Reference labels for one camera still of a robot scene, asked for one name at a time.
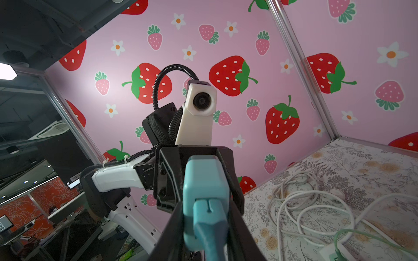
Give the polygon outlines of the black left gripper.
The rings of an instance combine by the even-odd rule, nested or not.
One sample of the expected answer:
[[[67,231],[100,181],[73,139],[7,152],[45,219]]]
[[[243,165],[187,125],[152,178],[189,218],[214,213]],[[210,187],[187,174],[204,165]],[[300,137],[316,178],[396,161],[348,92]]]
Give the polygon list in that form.
[[[186,164],[192,156],[216,156],[235,199],[233,151],[220,146],[159,145],[156,148],[153,195],[157,209],[172,213],[149,261],[181,261],[184,253],[183,186]],[[229,203],[227,255],[229,261],[265,261],[237,206]]]

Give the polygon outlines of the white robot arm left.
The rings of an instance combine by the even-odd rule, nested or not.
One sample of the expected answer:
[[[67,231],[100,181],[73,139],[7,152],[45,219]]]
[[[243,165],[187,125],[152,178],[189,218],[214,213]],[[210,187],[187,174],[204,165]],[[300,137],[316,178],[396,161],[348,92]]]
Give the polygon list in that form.
[[[202,117],[207,122],[215,110],[215,104],[205,111],[184,105],[180,132],[186,141],[161,144],[132,159],[93,165],[81,173],[81,185],[95,214],[126,229],[152,261],[183,261],[187,254],[199,251],[208,261],[235,261],[241,252],[235,218],[244,198],[233,152],[212,146],[212,126],[198,121]],[[153,190],[158,209],[171,214],[156,243],[128,204],[131,188]]]

